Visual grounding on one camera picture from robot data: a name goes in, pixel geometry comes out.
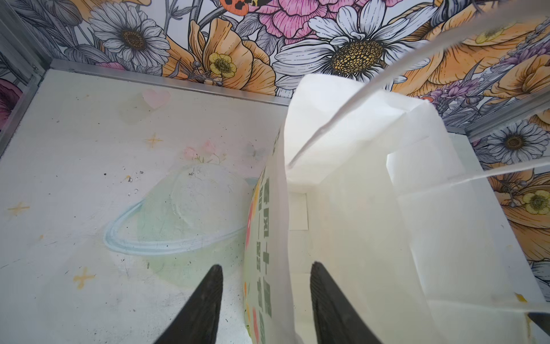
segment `ladybug illustration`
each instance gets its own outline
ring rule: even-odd
[[[225,8],[227,12],[241,16],[248,13],[249,6],[260,7],[270,1],[271,0],[220,0],[223,8]]]

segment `metal frame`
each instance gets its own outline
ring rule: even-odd
[[[19,101],[13,108],[4,129],[0,133],[0,157],[4,154],[4,151],[6,150],[9,141],[12,139],[19,122],[21,122],[23,115],[31,104],[32,98],[36,94],[41,81],[42,79],[38,75],[33,75],[27,84],[27,90],[23,92],[21,98],[19,98]]]
[[[50,54],[32,36],[17,13],[0,0],[0,46],[11,63],[17,66],[29,79],[30,74],[44,75],[50,64]]]
[[[207,93],[217,96],[231,97],[237,99],[244,99],[250,101],[257,101],[267,104],[288,106],[290,104],[289,98],[268,96],[254,92],[233,90],[219,86],[205,85],[199,83],[193,83],[187,80],[178,80],[165,77],[158,77],[151,74],[141,74],[136,72],[130,72],[128,70],[119,70],[113,68],[106,68],[93,64],[85,64],[78,62],[65,61],[61,59],[54,59],[50,64],[50,68],[56,70],[64,70],[66,72],[95,75],[97,77],[104,77],[117,80],[132,81],[140,84],[156,85],[169,87],[173,89],[196,91],[200,93]]]
[[[475,141],[490,135],[495,130],[508,126],[513,122],[531,117],[550,108],[550,87],[532,93],[502,111],[493,112],[479,121],[464,128],[470,141]]]

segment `floral wallpaper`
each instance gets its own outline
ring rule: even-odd
[[[533,56],[525,61],[532,60],[529,62],[532,65],[541,57],[548,55]],[[481,166],[489,170],[550,156],[549,143],[550,109],[498,130],[472,145]],[[546,301],[550,301],[550,166],[490,177],[489,183]]]
[[[309,73],[368,83],[511,0],[221,1],[8,0],[54,58],[281,97]],[[386,88],[428,99],[464,127],[547,85],[549,26],[540,17],[481,32]]]
[[[29,79],[0,52],[0,135]]]

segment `white paper bag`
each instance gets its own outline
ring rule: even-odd
[[[361,87],[345,78],[307,75],[290,103],[256,187],[258,195],[269,178],[268,238],[260,201],[252,201],[245,319],[250,316],[254,343],[292,340],[282,145],[286,165]],[[526,342],[523,313],[493,306],[516,297],[471,184],[452,183],[462,174],[433,106],[386,91],[349,113],[286,169],[288,188],[306,194],[312,259],[325,265],[384,344]],[[264,277],[271,285],[271,316],[262,309]],[[294,300],[295,307],[306,303],[311,299]],[[309,343],[311,337],[303,339]]]

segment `yellow star drawing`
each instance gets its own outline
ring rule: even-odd
[[[88,268],[84,267],[84,270],[82,271],[82,276],[74,276],[73,282],[78,282],[78,285],[76,286],[78,289],[84,288],[84,282],[86,280],[91,280],[92,278],[96,277],[96,275],[87,275],[87,271]]]
[[[157,133],[153,134],[153,137],[150,139],[146,139],[145,141],[149,142],[151,144],[151,148],[155,147],[155,143],[162,141],[161,139],[157,139]]]
[[[23,202],[19,202],[17,206],[15,206],[14,208],[8,208],[8,210],[11,211],[13,215],[17,216],[20,212],[23,212],[29,208],[31,207],[23,206]]]

